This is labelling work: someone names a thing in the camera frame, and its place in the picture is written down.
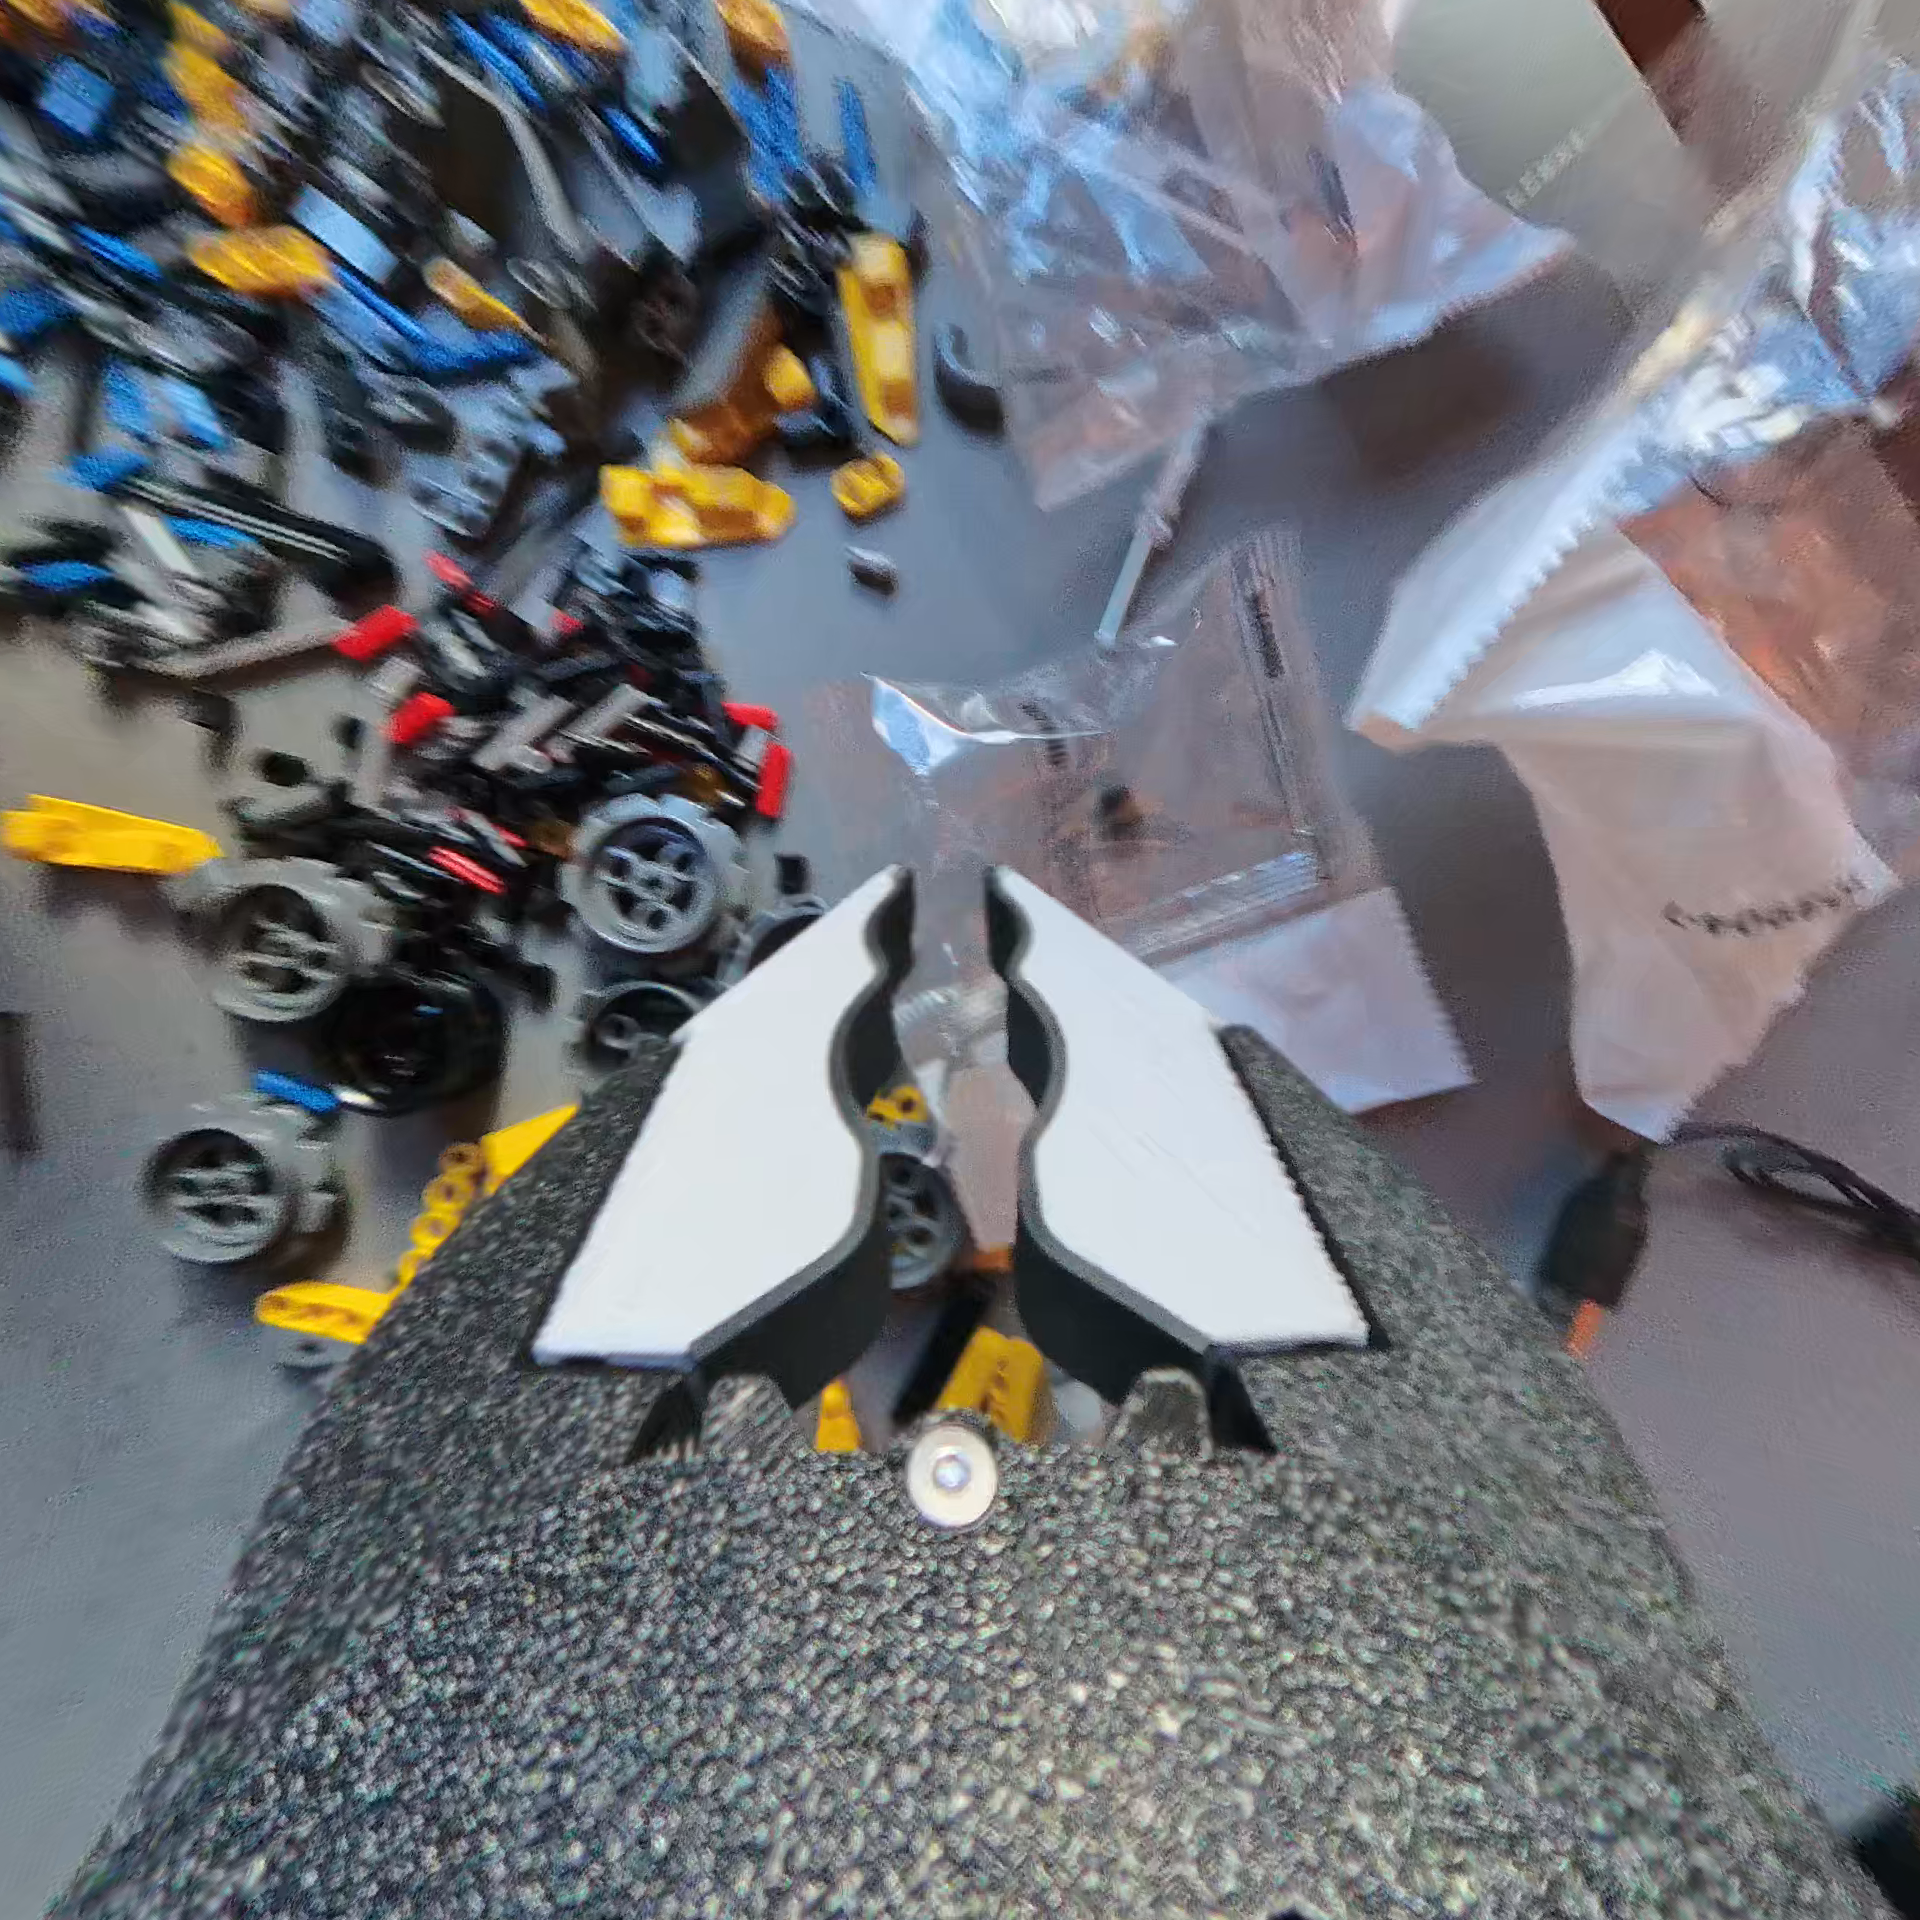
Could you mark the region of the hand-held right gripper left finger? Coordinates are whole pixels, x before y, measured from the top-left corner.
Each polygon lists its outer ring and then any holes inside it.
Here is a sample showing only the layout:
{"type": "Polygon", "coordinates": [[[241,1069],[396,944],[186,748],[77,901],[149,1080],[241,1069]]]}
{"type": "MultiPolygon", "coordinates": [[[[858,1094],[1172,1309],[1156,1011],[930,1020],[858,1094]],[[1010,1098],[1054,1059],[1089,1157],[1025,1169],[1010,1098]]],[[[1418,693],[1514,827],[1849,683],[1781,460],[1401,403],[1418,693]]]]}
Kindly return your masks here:
{"type": "Polygon", "coordinates": [[[884,866],[679,1032],[532,1362],[759,1377],[798,1408],[875,1340],[892,1257],[869,1107],[914,916],[909,869],[884,866]]]}

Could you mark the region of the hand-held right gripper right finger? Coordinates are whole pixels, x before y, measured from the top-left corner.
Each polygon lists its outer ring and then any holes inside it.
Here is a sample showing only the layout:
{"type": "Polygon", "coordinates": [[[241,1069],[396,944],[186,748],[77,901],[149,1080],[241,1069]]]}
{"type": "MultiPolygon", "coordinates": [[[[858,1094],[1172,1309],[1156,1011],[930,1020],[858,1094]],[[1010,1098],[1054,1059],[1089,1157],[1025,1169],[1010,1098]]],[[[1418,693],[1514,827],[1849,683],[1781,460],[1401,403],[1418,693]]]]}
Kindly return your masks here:
{"type": "Polygon", "coordinates": [[[983,913],[1019,1144],[1015,1305],[1041,1354],[1106,1403],[1177,1372],[1205,1403],[1242,1365],[1364,1354],[1374,1324],[1226,1032],[1010,866],[983,913]]]}

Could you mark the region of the pile of small building pieces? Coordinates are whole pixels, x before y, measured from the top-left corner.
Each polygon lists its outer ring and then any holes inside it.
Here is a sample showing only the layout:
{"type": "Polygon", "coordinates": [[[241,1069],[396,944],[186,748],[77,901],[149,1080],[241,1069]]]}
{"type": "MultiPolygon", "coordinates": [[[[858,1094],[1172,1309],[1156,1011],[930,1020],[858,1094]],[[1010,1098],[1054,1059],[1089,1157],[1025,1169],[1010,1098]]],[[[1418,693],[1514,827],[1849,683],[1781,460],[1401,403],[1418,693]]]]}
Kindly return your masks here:
{"type": "MultiPolygon", "coordinates": [[[[5,857],[149,890],[221,1020],[319,1069],[151,1141],[171,1267],[327,1250],[339,1113],[389,1115],[340,1104],[300,1026],[226,1016],[167,880],[276,851],[268,817],[324,794],[451,813],[532,849],[477,920],[554,980],[522,934],[571,920],[587,809],[779,817],[788,755],[705,659],[697,554],[786,528],[759,441],[877,451],[858,300],[893,240],[921,267],[850,53],[834,140],[806,132],[796,11],[5,5],[5,636],[60,636],[123,729],[175,702],[215,757],[261,681],[349,700],[331,760],[261,749],[217,834],[5,805],[5,857]]],[[[506,1062],[510,997],[554,984],[494,988],[506,1062]]]]}

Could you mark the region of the yellow beams and wheels pile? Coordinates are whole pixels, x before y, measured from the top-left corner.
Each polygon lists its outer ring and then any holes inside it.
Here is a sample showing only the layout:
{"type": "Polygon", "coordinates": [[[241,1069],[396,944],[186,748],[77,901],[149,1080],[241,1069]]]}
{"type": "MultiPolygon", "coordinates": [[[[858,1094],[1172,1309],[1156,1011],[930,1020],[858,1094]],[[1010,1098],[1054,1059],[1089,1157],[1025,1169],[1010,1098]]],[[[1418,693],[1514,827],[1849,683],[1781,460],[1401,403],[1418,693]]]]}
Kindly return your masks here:
{"type": "MultiPolygon", "coordinates": [[[[331,1094],[362,1113],[413,1113],[485,1088],[506,1060],[495,978],[549,993],[477,920],[514,904],[532,849],[477,822],[334,808],[334,794],[268,817],[276,851],[215,856],[167,880],[196,930],[215,1002],[242,1024],[287,1024],[315,1045],[331,1094]]],[[[746,849],[709,808],[630,794],[583,817],[561,901],[626,973],[574,1002],[566,1041],[594,1074],[635,1065],[826,920],[809,865],[779,860],[751,901],[746,849]]]]}

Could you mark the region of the crumpled empty clear bag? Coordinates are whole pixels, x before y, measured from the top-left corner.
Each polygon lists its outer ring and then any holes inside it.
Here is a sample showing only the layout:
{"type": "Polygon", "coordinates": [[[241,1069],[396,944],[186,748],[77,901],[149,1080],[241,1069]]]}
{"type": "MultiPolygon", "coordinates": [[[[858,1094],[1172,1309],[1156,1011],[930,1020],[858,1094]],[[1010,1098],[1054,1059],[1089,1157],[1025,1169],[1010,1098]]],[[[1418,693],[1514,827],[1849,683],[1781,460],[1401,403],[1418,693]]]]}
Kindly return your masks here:
{"type": "Polygon", "coordinates": [[[1350,725],[1525,784],[1583,1102],[1669,1138],[1915,882],[1915,54],[1781,132],[1587,410],[1404,573],[1350,725]]]}

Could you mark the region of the small screwdriver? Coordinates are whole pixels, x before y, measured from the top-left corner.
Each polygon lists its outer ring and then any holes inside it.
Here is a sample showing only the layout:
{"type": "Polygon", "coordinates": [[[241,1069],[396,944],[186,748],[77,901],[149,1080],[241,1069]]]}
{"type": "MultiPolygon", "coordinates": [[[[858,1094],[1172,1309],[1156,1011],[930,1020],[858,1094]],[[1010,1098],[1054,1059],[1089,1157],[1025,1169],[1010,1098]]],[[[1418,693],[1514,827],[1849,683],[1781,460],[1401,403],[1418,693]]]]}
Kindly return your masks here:
{"type": "Polygon", "coordinates": [[[1172,541],[1194,475],[1207,452],[1209,433],[1209,416],[1194,418],[1187,425],[1187,433],[1182,433],[1182,436],[1172,443],[1159,475],[1142,494],[1133,532],[1122,554],[1109,601],[1095,624],[1097,650],[1111,652],[1116,646],[1147,566],[1172,541]]]}

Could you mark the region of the small empty clear bag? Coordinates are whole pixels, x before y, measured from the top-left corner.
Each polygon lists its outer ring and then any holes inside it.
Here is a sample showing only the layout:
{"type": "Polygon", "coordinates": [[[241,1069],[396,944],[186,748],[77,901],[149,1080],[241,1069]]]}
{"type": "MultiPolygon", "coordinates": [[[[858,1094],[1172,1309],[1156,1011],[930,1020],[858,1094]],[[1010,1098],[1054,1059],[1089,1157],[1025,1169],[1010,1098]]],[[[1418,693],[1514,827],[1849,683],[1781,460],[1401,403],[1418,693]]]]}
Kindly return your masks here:
{"type": "Polygon", "coordinates": [[[1570,251],[1469,181],[1396,84],[1404,11],[883,13],[1045,510],[1242,400],[1415,345],[1570,251]]]}

